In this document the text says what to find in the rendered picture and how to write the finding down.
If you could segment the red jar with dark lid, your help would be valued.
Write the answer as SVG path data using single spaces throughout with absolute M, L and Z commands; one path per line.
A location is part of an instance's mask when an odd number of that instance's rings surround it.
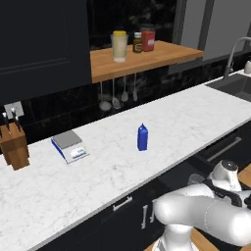
M 142 46 L 144 52 L 154 50 L 155 28 L 152 24 L 142 24 L 140 27 Z

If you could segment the grey window frame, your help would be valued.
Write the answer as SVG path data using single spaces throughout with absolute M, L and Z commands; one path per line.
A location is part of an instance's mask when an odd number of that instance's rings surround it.
M 172 65 L 169 73 L 228 60 L 234 43 L 245 36 L 251 37 L 251 0 L 177 0 L 173 43 L 204 56 Z

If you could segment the wooden wall shelf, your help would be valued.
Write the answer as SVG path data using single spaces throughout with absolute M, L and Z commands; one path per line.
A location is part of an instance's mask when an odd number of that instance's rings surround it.
M 132 75 L 163 66 L 182 63 L 201 58 L 201 50 L 184 47 L 157 40 L 151 52 L 133 53 L 128 45 L 126 59 L 123 63 L 115 63 L 112 49 L 100 49 L 90 52 L 92 82 L 105 81 L 124 75 Z

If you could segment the white and blue kitchen scale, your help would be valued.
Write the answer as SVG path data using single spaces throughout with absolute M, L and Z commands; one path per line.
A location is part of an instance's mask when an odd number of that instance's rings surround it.
M 82 139 L 73 130 L 54 135 L 51 142 L 67 164 L 89 155 Z

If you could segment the hanging metal ladle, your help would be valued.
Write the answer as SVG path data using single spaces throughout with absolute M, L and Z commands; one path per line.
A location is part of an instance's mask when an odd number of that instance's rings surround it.
M 103 85 L 100 85 L 100 97 L 103 97 Z M 107 112 L 111 109 L 111 104 L 108 101 L 101 100 L 99 107 L 102 111 Z

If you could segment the silver tap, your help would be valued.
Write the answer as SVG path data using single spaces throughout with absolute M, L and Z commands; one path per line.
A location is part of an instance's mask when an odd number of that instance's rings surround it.
M 238 45 L 238 43 L 241 42 L 241 41 L 249 41 L 249 42 L 251 42 L 251 37 L 241 37 L 241 38 L 239 38 L 239 39 L 237 39 L 235 41 L 235 43 L 233 44 L 233 46 L 231 48 L 229 57 L 228 57 L 228 61 L 227 61 L 227 65 L 226 65 L 226 69 L 225 69 L 225 73 L 224 73 L 223 79 L 227 79 L 228 76 L 229 76 L 230 69 L 231 69 L 231 63 L 232 63 L 232 59 L 233 59 L 233 54 L 235 52 L 235 48 Z

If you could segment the blue bottle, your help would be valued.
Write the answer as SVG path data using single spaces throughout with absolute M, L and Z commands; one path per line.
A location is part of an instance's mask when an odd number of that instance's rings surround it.
M 145 125 L 141 125 L 137 132 L 137 148 L 139 151 L 144 151 L 147 149 L 148 142 L 148 129 Z

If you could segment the wooden knife block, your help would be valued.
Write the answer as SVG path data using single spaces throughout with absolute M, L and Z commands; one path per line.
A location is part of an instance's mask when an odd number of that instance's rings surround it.
M 10 128 L 0 125 L 0 149 L 7 165 L 16 171 L 29 165 L 25 132 L 21 126 L 10 123 Z

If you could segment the black-handled knife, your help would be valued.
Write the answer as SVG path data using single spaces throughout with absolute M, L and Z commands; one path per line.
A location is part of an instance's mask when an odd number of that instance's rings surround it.
M 5 126 L 7 127 L 7 130 L 11 134 L 10 125 L 9 125 L 9 121 L 8 121 L 8 117 L 7 117 L 7 113 L 6 112 L 2 113 L 2 116 L 3 116 L 3 120 L 4 120 L 4 123 L 5 123 Z
M 19 117 L 17 116 L 16 109 L 11 108 L 11 112 L 12 112 L 14 123 L 17 126 L 19 132 L 21 132 L 21 124 L 20 124 L 20 121 L 19 121 Z

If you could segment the dark sink basin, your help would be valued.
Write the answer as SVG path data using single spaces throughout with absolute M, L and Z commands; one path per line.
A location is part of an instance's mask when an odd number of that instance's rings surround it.
M 208 83 L 208 86 L 251 103 L 251 77 L 241 74 Z

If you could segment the hanging metal spoon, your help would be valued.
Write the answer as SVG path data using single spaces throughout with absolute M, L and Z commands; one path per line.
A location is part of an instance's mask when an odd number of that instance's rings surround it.
M 124 91 L 122 94 L 122 101 L 126 102 L 128 100 L 128 93 L 126 92 L 126 76 L 124 76 Z
M 133 100 L 137 101 L 137 90 L 136 90 L 136 73 L 134 74 L 134 81 L 133 81 L 133 91 L 132 91 Z

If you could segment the dark drawer front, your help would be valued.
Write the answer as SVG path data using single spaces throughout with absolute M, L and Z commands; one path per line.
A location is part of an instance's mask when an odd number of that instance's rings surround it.
M 225 153 L 223 153 L 213 161 L 207 161 L 209 157 L 230 144 L 236 136 L 242 138 L 242 140 L 238 144 L 225 151 Z M 240 170 L 243 170 L 247 165 L 251 163 L 251 122 L 240 126 L 235 131 L 229 133 L 213 144 L 202 149 L 200 152 L 196 153 L 194 157 L 204 162 L 208 167 L 214 167 L 220 160 L 233 161 Z

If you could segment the dark upper cupboard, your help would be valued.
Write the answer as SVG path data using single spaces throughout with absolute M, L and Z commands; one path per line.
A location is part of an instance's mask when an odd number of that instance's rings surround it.
M 90 82 L 86 0 L 0 0 L 0 105 Z

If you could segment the clear jar with yellow lid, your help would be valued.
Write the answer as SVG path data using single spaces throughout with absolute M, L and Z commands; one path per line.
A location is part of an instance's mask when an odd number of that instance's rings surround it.
M 116 63 L 123 63 L 126 60 L 128 35 L 124 30 L 115 30 L 111 35 L 112 53 Z

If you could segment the hanging metal spatula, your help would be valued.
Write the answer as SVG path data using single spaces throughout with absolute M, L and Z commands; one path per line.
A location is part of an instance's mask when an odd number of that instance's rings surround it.
M 121 108 L 121 104 L 115 95 L 115 79 L 114 78 L 112 79 L 112 89 L 113 89 L 112 103 L 113 103 L 114 108 L 116 110 L 119 110 Z

